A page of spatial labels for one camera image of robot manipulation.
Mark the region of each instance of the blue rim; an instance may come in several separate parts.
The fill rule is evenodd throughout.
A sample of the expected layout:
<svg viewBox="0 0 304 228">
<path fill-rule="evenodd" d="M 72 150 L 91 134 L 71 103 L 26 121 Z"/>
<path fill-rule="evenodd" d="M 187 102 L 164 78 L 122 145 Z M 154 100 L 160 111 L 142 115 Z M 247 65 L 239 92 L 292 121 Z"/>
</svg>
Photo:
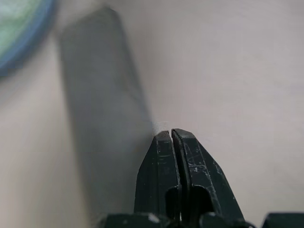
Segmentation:
<svg viewBox="0 0 304 228">
<path fill-rule="evenodd" d="M 7 75 L 9 71 L 16 69 L 22 62 L 22 58 L 34 49 L 35 43 L 48 28 L 54 9 L 55 0 L 43 0 L 40 3 L 32 21 L 0 58 L 0 76 Z"/>
</svg>

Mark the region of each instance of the beige surface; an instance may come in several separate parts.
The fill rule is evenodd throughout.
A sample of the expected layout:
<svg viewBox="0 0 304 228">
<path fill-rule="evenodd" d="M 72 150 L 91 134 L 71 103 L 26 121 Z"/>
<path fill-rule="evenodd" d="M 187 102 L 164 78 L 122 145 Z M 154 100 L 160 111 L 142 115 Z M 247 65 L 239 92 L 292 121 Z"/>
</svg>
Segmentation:
<svg viewBox="0 0 304 228">
<path fill-rule="evenodd" d="M 57 24 L 0 81 L 0 227 L 85 227 L 57 35 L 98 1 L 61 2 Z M 245 217 L 304 210 L 301 0 L 113 0 L 156 123 L 192 131 Z"/>
</svg>

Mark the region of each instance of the blue-green object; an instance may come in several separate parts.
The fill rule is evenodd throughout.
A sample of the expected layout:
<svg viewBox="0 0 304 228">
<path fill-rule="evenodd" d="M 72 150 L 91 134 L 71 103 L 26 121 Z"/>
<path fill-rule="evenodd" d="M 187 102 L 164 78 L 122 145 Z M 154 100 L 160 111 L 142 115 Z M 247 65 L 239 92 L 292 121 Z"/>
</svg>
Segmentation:
<svg viewBox="0 0 304 228">
<path fill-rule="evenodd" d="M 0 0 L 0 76 L 18 68 L 47 30 L 55 0 Z"/>
</svg>

